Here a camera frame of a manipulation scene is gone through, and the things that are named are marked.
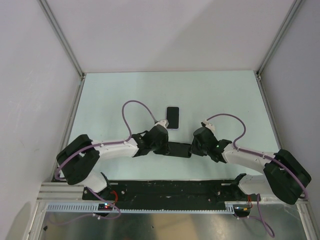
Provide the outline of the black phone case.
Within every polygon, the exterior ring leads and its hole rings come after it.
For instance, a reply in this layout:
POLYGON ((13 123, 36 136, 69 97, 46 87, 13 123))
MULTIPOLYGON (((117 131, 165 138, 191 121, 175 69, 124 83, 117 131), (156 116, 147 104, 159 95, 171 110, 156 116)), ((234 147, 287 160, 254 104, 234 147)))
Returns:
POLYGON ((190 158, 192 153, 190 152, 191 144, 181 142, 168 142, 168 156, 179 158, 190 158))

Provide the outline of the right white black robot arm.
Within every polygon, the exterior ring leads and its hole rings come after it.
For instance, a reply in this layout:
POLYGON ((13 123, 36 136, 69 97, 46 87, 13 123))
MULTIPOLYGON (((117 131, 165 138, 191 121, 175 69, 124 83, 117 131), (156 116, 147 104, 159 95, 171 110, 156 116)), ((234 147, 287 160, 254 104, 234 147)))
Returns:
POLYGON ((193 133, 190 152, 209 156, 216 163, 240 165, 264 176, 243 176, 231 187, 232 197, 238 201, 251 194, 275 195, 286 204, 294 205, 312 178, 287 150, 276 153, 254 152, 236 148, 230 140, 217 140, 213 131, 202 126, 193 133))

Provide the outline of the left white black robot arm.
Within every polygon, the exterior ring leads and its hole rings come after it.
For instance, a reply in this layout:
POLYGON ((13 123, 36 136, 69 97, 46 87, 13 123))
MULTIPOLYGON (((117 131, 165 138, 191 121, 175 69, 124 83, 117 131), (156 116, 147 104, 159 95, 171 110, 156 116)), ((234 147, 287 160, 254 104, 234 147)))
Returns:
POLYGON ((151 130, 116 142, 93 141, 87 134, 82 134, 56 156, 57 171, 63 173, 68 185, 83 185, 99 199, 107 199, 111 187, 104 173, 94 170, 96 164, 121 157, 145 156, 161 149, 169 141, 166 124, 165 120, 158 121, 151 130))

